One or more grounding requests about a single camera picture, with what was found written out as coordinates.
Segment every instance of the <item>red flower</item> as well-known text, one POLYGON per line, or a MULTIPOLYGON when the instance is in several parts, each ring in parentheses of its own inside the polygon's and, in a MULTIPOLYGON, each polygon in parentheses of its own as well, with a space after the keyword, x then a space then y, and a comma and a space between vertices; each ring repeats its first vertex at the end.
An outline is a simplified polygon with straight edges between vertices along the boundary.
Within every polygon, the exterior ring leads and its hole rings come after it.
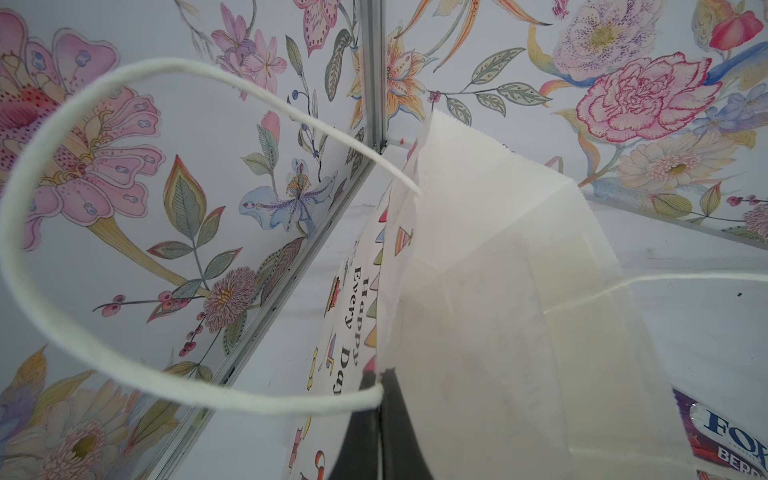
POLYGON ((754 38, 763 30, 763 23, 755 18, 751 10, 717 24, 712 31, 710 47, 730 50, 754 38))

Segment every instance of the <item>paper bag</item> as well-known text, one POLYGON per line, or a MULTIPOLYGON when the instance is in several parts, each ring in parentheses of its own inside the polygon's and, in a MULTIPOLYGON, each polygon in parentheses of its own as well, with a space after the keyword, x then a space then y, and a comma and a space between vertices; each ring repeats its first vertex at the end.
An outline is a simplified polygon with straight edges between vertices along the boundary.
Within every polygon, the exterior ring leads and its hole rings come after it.
POLYGON ((672 390, 572 180, 435 112, 333 279, 285 478, 695 478, 672 390))

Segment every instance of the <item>floral wallpaper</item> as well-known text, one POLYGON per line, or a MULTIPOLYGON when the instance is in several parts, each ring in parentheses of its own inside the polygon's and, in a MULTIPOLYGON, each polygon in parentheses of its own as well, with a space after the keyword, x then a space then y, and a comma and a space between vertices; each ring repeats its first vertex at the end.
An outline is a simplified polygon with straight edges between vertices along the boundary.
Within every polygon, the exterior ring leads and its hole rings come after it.
POLYGON ((389 136, 442 108, 588 196, 765 248, 767 8, 391 0, 389 136))
MULTIPOLYGON (((0 194, 67 97, 142 58, 210 62, 364 138, 354 2, 30 3, 0 9, 0 194)), ((96 105, 51 159, 25 258, 114 348, 212 382, 361 162, 245 92, 142 81, 96 105)), ((47 345, 3 286, 0 303, 0 479, 146 478, 189 410, 47 345)))

